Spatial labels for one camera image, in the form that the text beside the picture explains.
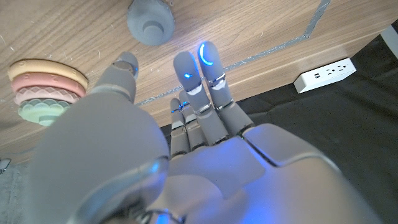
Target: black cloth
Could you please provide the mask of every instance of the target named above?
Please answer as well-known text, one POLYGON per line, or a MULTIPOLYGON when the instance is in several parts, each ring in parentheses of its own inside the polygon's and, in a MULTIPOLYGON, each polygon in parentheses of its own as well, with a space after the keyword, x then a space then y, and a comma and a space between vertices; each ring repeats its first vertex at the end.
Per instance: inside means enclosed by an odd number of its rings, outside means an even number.
MULTIPOLYGON (((324 152, 385 223, 398 223, 398 59, 378 36, 352 61, 357 72, 343 81, 301 94, 290 84, 238 104, 256 125, 324 152)), ((170 142, 170 126, 162 130, 170 142)))

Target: green ring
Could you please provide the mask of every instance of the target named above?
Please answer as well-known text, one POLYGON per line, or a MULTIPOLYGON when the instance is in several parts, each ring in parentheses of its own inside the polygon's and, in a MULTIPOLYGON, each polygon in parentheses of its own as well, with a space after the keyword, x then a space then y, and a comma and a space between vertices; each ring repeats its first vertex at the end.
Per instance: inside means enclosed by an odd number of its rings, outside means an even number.
POLYGON ((65 101, 33 99, 22 102, 18 114, 24 120, 50 126, 69 107, 70 104, 65 101))

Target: white power strip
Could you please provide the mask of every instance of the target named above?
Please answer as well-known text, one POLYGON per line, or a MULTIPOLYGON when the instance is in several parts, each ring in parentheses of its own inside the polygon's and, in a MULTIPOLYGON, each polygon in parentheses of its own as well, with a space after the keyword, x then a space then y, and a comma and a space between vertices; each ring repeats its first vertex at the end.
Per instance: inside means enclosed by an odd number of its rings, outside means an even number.
POLYGON ((313 90, 315 88, 341 81, 356 72, 351 59, 346 58, 323 67, 304 72, 296 81, 294 86, 298 93, 313 90))

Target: wooden table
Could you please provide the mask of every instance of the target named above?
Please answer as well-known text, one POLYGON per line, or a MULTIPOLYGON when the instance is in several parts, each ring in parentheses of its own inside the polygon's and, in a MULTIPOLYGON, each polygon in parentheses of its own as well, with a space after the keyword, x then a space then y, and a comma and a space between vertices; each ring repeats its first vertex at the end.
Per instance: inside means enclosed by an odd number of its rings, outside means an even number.
POLYGON ((350 57, 398 18, 396 0, 168 0, 173 37, 151 47, 126 24, 131 0, 0 2, 0 157, 24 162, 44 127, 22 120, 6 75, 22 58, 45 58, 81 71, 91 88, 122 52, 140 63, 136 103, 159 126, 180 84, 172 60, 205 40, 220 52, 235 100, 292 83, 302 72, 350 57))

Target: yellow ring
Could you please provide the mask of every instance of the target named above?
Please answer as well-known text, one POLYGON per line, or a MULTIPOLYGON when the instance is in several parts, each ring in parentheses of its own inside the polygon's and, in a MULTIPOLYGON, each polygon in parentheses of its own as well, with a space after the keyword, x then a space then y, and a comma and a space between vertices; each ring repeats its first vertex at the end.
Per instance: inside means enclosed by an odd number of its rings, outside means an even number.
POLYGON ((27 59, 15 62, 8 69, 8 77, 12 81, 18 75, 29 72, 42 72, 42 73, 61 75, 63 77, 67 77, 78 82, 86 90, 88 87, 88 82, 86 77, 83 74, 81 74, 79 71, 67 65, 49 60, 27 59))

